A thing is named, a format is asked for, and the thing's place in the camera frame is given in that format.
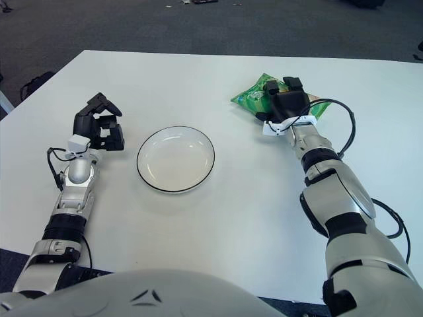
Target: table surface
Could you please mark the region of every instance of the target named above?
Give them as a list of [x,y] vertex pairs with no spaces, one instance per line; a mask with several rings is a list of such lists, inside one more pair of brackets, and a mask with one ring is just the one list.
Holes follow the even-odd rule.
[[[322,303],[327,240],[300,207],[301,165],[283,138],[263,136],[229,101],[262,73],[298,76],[307,92],[353,109],[356,141],[344,161],[403,217],[423,282],[423,65],[396,61],[85,51],[0,122],[0,247],[29,254],[41,238],[59,193],[46,149],[66,147],[75,113],[102,92],[124,114],[126,148],[101,164],[86,229],[96,268],[199,271],[257,296]],[[204,132],[216,155],[208,179],[177,195],[150,188],[135,166],[140,145],[172,125]],[[347,113],[329,107],[318,129],[340,149]],[[396,230],[377,214],[383,232]],[[395,245],[406,253],[403,236]]]

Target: dark floor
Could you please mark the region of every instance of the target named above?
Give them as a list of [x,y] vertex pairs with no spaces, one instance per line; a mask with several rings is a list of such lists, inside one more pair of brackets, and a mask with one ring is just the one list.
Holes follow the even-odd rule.
[[5,76],[0,89],[14,105],[23,84],[45,71],[58,71],[83,50],[419,62],[412,55],[419,53],[423,40],[421,0],[386,0],[376,10],[359,9],[347,0],[220,0],[205,5],[9,0],[9,5],[13,12],[0,13]]

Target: black cable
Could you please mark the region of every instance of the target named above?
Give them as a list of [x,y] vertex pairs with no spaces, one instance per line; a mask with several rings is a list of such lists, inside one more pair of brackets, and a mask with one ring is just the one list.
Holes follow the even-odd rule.
[[374,199],[374,198],[372,198],[371,200],[374,204],[376,204],[379,207],[386,210],[386,212],[388,212],[388,214],[390,214],[390,216],[392,218],[394,218],[395,222],[398,224],[398,231],[394,234],[390,234],[389,236],[386,236],[387,238],[394,239],[394,238],[400,236],[403,233],[403,231],[405,232],[405,236],[406,236],[406,239],[407,239],[407,255],[406,255],[405,262],[408,264],[408,261],[410,260],[410,254],[411,254],[411,241],[410,241],[410,236],[408,234],[407,228],[405,227],[403,219],[400,217],[400,215],[398,213],[396,213],[388,205],[385,205],[381,201]]
[[342,159],[342,157],[344,156],[345,151],[348,150],[348,148],[353,143],[354,138],[356,137],[356,118],[354,117],[354,113],[350,109],[350,107],[348,107],[343,102],[337,101],[335,99],[328,99],[328,98],[317,99],[317,100],[312,101],[310,104],[311,104],[311,107],[314,107],[314,106],[317,106],[318,104],[323,104],[323,103],[326,103],[326,102],[337,104],[337,105],[343,107],[346,111],[348,111],[348,114],[350,115],[351,125],[352,125],[351,134],[350,134],[350,137],[348,138],[347,142],[345,143],[344,147],[338,153],[338,156],[340,157],[340,159]]
[[85,245],[87,246],[88,256],[90,257],[90,273],[88,277],[88,279],[90,279],[91,275],[93,274],[93,257],[91,256],[91,249],[90,249],[90,246],[88,245],[87,239],[84,236],[82,236],[82,239],[84,240]]

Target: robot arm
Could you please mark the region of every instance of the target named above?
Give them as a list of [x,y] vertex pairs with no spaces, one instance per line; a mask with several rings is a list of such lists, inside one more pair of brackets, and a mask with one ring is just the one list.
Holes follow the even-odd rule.
[[[94,114],[104,110],[109,110],[112,115],[94,118]],[[64,160],[69,161],[69,165],[64,172],[56,174],[50,161],[50,155],[56,155],[54,151],[64,149],[48,150],[48,162],[61,192],[44,235],[35,244],[14,292],[37,298],[81,280],[84,270],[76,262],[94,203],[94,186],[101,161],[98,150],[119,151],[124,148],[122,129],[116,123],[116,116],[121,115],[113,103],[98,93],[75,116],[73,136],[68,141]],[[101,129],[108,130],[110,135],[101,137]]]
[[[271,132],[285,133],[301,161],[307,186],[301,206],[313,228],[328,238],[323,299],[332,316],[421,316],[423,290],[376,228],[369,194],[330,141],[319,135],[315,120],[305,116],[310,103],[299,79],[286,77],[284,82],[289,92],[279,92],[273,83],[266,87],[276,122]],[[269,134],[268,122],[264,133]]]

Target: plastic bag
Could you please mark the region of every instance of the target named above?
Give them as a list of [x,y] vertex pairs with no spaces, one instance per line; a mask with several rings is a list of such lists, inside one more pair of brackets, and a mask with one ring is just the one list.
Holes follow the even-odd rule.
[[[283,81],[280,81],[277,78],[269,76],[267,74],[261,75],[261,77],[257,80],[256,84],[252,86],[250,89],[238,94],[237,96],[231,99],[232,102],[239,104],[240,106],[246,108],[252,114],[256,115],[257,112],[266,112],[269,113],[272,111],[270,106],[269,98],[266,96],[265,91],[263,90],[263,86],[268,81],[277,81],[279,90],[281,92],[288,91],[288,86],[285,85]],[[319,97],[313,96],[312,94],[307,94],[309,96],[310,101],[320,99]],[[323,112],[328,108],[330,102],[325,102],[314,106],[311,108],[310,114],[315,116],[317,119],[323,114]]]

